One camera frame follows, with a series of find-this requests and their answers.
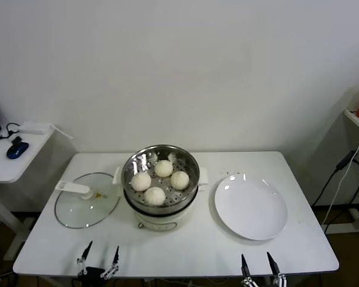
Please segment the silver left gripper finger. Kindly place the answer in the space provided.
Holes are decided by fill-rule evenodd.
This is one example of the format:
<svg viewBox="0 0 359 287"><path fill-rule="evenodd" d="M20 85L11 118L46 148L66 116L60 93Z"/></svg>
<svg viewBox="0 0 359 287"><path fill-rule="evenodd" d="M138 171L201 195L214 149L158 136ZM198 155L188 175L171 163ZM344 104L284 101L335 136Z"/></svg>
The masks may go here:
<svg viewBox="0 0 359 287"><path fill-rule="evenodd" d="M113 277L118 272L118 261L119 261L119 246L116 249L112 264L110 268L106 269L101 273L100 277Z"/></svg>
<svg viewBox="0 0 359 287"><path fill-rule="evenodd" d="M77 265L78 265L78 274L87 274L87 266L86 266L86 259L90 252L90 248L92 247L93 241L91 241L88 246L83 251L80 258L77 259Z"/></svg>

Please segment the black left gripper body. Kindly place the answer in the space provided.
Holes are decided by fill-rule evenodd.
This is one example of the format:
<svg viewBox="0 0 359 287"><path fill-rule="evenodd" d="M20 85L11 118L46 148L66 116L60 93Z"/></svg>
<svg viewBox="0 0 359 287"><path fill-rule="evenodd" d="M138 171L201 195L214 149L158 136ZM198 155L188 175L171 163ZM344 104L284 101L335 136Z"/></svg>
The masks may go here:
<svg viewBox="0 0 359 287"><path fill-rule="evenodd" d="M83 281L103 281L105 269L97 267L86 267L78 273L78 278Z"/></svg>

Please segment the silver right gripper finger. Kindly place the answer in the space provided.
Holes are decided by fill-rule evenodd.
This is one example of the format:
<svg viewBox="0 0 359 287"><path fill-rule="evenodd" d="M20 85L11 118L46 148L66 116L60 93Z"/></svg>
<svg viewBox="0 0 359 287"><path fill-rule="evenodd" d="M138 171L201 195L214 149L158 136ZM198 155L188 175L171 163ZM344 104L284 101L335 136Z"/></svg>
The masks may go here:
<svg viewBox="0 0 359 287"><path fill-rule="evenodd" d="M286 275L281 273L278 264L273 259L271 254L267 252L267 258L269 260L269 265L272 271L272 285L273 286L286 286L287 285L287 278Z"/></svg>
<svg viewBox="0 0 359 287"><path fill-rule="evenodd" d="M243 276L243 280L241 282L242 286L252 286L250 271L243 254L241 255L241 272Z"/></svg>

